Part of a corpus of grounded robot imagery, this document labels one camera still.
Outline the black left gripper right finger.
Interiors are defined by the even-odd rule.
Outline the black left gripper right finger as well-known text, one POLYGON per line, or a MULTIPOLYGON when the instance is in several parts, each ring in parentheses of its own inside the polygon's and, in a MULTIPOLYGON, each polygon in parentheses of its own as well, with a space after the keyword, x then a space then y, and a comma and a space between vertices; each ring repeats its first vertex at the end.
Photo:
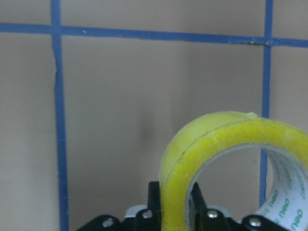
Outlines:
POLYGON ((198 183, 189 196, 189 225, 192 231, 231 231, 223 213, 206 206, 198 183))

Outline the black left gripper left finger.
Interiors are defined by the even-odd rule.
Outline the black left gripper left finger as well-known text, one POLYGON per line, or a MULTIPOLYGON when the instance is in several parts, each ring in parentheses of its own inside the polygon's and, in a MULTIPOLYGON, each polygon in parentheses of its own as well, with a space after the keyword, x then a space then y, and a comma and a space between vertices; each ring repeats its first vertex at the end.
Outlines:
POLYGON ((161 230, 161 203, 158 181, 151 181, 148 185, 148 202, 145 209, 140 210, 134 221, 135 231, 161 230))

